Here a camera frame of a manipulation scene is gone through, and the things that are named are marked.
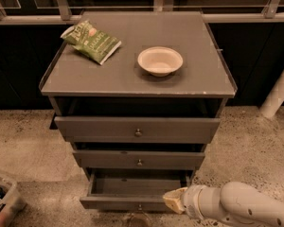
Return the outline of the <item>grey bottom drawer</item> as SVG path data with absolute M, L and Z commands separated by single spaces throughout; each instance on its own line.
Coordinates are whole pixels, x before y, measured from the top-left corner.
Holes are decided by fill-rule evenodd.
M 170 212 L 163 195 L 190 186 L 192 170 L 90 169 L 86 209 Z

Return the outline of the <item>grey drawer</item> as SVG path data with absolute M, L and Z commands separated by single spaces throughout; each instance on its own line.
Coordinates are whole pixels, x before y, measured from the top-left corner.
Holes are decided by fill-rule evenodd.
M 188 98 L 82 98 L 55 118 L 68 142 L 205 144 L 220 125 Z
M 77 143 L 73 155 L 81 167 L 193 170 L 204 153 L 192 144 Z
M 90 169 L 86 209 L 170 212 L 163 195 L 190 186 L 192 170 Z

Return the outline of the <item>grey middle drawer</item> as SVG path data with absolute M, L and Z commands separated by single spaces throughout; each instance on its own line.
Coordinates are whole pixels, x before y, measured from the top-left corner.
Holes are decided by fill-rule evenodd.
M 81 167 L 193 170 L 204 153 L 192 144 L 77 143 L 73 155 Z

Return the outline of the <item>grey drawer cabinet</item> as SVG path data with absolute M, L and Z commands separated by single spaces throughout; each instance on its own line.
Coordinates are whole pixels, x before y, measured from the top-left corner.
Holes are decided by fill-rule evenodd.
M 70 114 L 82 98 L 117 97 L 193 99 L 220 119 L 235 96 L 237 86 L 201 13 L 87 12 L 83 17 L 122 45 L 102 65 L 68 44 L 61 47 L 40 84 L 55 118 Z M 155 46 L 177 51 L 184 60 L 181 68 L 165 77 L 142 69 L 138 55 Z

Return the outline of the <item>grey top drawer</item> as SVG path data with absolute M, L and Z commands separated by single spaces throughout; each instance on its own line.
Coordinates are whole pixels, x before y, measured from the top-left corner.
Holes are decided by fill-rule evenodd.
M 82 98 L 55 118 L 68 142 L 205 144 L 220 125 L 188 98 Z

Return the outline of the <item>round floor drain cover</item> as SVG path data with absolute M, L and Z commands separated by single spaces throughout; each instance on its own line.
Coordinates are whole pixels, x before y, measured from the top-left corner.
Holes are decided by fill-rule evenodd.
M 128 216 L 127 227 L 152 227 L 150 218 L 144 213 L 131 213 Z

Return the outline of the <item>white paper bowl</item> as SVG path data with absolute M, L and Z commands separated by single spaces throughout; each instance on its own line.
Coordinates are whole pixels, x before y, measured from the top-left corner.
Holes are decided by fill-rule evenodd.
M 184 63 L 182 56 L 175 50 L 155 46 L 143 50 L 137 58 L 138 65 L 156 77 L 165 77 L 176 72 Z

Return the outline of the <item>white slanted pole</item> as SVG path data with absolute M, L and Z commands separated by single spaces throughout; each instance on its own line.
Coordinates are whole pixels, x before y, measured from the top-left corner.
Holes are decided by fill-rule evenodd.
M 284 70 L 276 81 L 273 89 L 267 95 L 264 103 L 261 105 L 259 111 L 266 118 L 275 116 L 277 110 L 284 102 Z

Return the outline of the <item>clear plastic storage bin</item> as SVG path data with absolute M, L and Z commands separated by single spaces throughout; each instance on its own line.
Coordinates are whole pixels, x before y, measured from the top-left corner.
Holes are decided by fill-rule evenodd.
M 0 173 L 0 227 L 9 227 L 15 216 L 26 205 L 19 192 L 18 183 Z

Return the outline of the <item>green chip bag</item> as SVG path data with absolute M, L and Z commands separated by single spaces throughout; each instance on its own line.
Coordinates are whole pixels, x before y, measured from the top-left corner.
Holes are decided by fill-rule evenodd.
M 69 27 L 61 38 L 100 65 L 121 46 L 117 37 L 95 28 L 88 20 Z

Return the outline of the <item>metal window railing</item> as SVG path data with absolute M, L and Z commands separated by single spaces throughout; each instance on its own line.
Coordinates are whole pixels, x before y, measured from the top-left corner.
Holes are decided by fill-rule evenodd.
M 209 24 L 284 23 L 284 0 L 0 0 L 0 25 L 74 24 L 87 11 L 198 11 Z

